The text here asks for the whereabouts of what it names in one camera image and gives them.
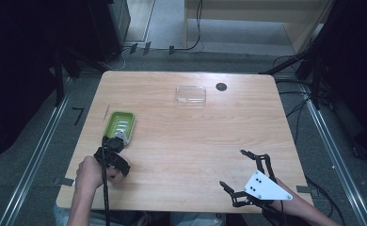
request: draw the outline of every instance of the metal rail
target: metal rail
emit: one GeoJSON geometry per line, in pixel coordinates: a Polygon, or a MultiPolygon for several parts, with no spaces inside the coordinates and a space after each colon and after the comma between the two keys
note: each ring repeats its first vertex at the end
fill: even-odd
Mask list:
{"type": "Polygon", "coordinates": [[[40,137],[40,141],[37,144],[37,147],[27,167],[25,168],[24,174],[20,179],[19,184],[17,184],[16,188],[13,191],[13,194],[8,203],[8,207],[0,220],[0,226],[14,224],[14,221],[16,220],[16,217],[18,216],[20,209],[23,205],[23,202],[25,200],[25,197],[28,193],[28,190],[30,189],[31,184],[34,181],[34,177],[37,174],[37,171],[40,167],[42,158],[45,156],[49,142],[52,139],[57,124],[60,121],[61,115],[64,112],[64,109],[69,99],[70,92],[72,90],[72,84],[73,84],[72,79],[68,78],[66,81],[66,90],[67,90],[66,95],[62,99],[59,107],[55,107],[52,116],[48,121],[40,137]]]}

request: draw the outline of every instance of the white tag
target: white tag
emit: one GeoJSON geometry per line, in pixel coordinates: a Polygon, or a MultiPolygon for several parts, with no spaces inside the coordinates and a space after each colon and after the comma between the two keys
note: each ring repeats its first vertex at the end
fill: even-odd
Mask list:
{"type": "Polygon", "coordinates": [[[254,172],[244,190],[259,200],[291,200],[293,198],[291,194],[259,170],[254,172]]]}

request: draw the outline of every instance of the person's right hand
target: person's right hand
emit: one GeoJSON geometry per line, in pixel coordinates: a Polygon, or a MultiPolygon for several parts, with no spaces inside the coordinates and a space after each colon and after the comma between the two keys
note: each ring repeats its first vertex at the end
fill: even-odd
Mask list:
{"type": "MultiPolygon", "coordinates": [[[[120,172],[116,169],[107,169],[107,178],[117,176],[120,172]]],[[[94,191],[103,184],[102,167],[93,156],[86,156],[79,164],[75,187],[94,191]]]]}

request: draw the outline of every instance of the human arm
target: human arm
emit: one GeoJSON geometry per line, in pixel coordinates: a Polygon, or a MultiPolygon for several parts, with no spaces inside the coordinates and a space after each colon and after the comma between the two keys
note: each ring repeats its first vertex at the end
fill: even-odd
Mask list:
{"type": "MultiPolygon", "coordinates": [[[[278,185],[289,192],[293,199],[290,201],[283,201],[283,212],[287,215],[296,216],[304,219],[312,226],[337,226],[340,225],[328,218],[314,206],[299,197],[293,190],[291,190],[286,184],[284,184],[280,179],[277,178],[278,185]]],[[[276,210],[281,211],[281,202],[274,201],[271,204],[276,210]]]]}
{"type": "MultiPolygon", "coordinates": [[[[107,169],[107,176],[116,176],[119,172],[107,169]]],[[[86,156],[79,164],[75,179],[75,190],[72,197],[72,209],[69,226],[89,225],[89,214],[96,189],[103,184],[102,167],[92,156],[86,156]]]]}

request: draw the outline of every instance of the robotic hand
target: robotic hand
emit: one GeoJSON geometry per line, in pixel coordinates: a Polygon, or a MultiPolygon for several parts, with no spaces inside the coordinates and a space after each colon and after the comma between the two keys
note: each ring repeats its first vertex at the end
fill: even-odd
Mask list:
{"type": "Polygon", "coordinates": [[[130,172],[130,166],[127,161],[119,156],[119,153],[124,149],[124,142],[119,137],[108,138],[104,137],[102,147],[93,155],[99,164],[103,164],[107,168],[120,170],[122,175],[126,177],[130,172]]]}
{"type": "Polygon", "coordinates": [[[224,182],[219,182],[224,190],[231,196],[232,206],[238,208],[245,205],[256,205],[263,209],[263,216],[272,225],[309,225],[303,219],[285,215],[283,211],[280,212],[270,205],[273,201],[291,200],[293,197],[277,184],[269,155],[256,155],[245,150],[241,150],[240,152],[256,161],[257,170],[246,183],[244,191],[235,192],[224,182]],[[263,160],[265,161],[269,177],[265,176],[263,160]]]}

